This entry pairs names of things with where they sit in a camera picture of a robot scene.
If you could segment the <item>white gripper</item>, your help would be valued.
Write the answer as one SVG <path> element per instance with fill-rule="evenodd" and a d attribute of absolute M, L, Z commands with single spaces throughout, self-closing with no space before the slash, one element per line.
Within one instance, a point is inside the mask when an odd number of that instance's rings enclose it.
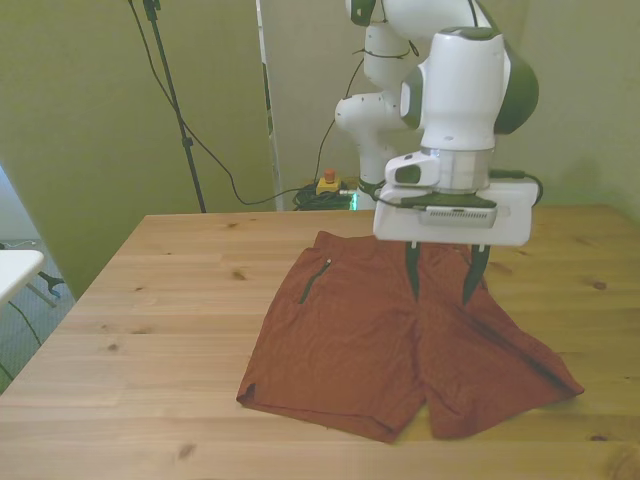
<path fill-rule="evenodd" d="M 425 188 L 387 185 L 379 191 L 374 235 L 408 242 L 405 265 L 413 298 L 420 294 L 422 243 L 468 244 L 468 270 L 462 287 L 467 305 L 484 282 L 490 246 L 522 246 L 530 238 L 538 185 L 533 181 L 495 181 L 470 194 L 447 194 L 440 204 Z"/>

